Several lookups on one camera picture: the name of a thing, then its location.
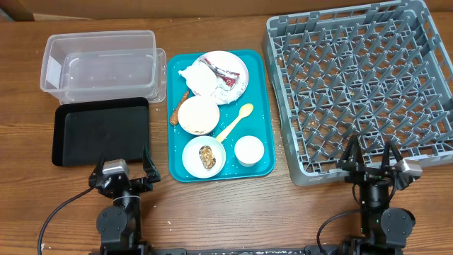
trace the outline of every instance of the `teal tray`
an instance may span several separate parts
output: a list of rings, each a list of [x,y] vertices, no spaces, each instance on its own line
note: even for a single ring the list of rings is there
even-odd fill
[[[204,53],[176,55],[167,66],[167,121],[168,121],[168,167],[171,175],[180,182],[218,181],[246,177],[265,176],[275,167],[275,148],[272,123],[269,110],[268,90],[266,88],[263,59],[254,50],[232,50],[231,53],[240,57],[248,69],[249,82],[244,94],[230,104],[219,106],[220,121],[210,134],[216,137],[239,114],[239,109],[246,103],[253,104],[253,112],[244,118],[223,141],[226,150],[226,164],[224,168],[211,178],[200,179],[191,176],[184,168],[182,154],[184,146],[195,136],[187,133],[180,125],[172,126],[170,116],[181,97],[187,91],[185,79],[179,75],[179,70],[190,66]],[[264,144],[264,156],[255,165],[244,167],[240,165],[234,155],[236,141],[245,136],[253,135]]]

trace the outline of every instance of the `plastic spoon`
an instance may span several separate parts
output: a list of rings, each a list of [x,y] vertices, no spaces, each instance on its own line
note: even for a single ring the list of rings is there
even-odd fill
[[[229,133],[233,130],[233,128],[239,123],[239,121],[245,117],[248,117],[252,113],[252,111],[253,104],[246,103],[245,105],[243,105],[239,110],[238,117],[230,125],[228,125],[228,127],[221,131],[220,134],[215,139],[217,139],[217,141],[219,142],[223,142],[225,138],[227,138]]]

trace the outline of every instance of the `black tray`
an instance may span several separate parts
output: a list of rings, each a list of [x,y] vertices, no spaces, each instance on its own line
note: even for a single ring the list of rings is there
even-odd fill
[[[149,148],[149,110],[145,98],[126,98],[60,106],[55,111],[52,162],[55,166],[142,160]]]

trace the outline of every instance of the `gray dish rack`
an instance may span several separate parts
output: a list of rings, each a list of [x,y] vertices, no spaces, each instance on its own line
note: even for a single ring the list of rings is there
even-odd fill
[[[351,134],[368,166],[384,143],[422,167],[453,162],[453,68],[423,1],[272,17],[263,51],[292,181],[342,180]]]

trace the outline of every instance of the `clear plastic container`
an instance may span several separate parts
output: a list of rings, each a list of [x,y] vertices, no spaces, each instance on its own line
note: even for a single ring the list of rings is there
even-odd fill
[[[166,56],[150,30],[52,35],[42,59],[41,89],[61,104],[166,96]]]

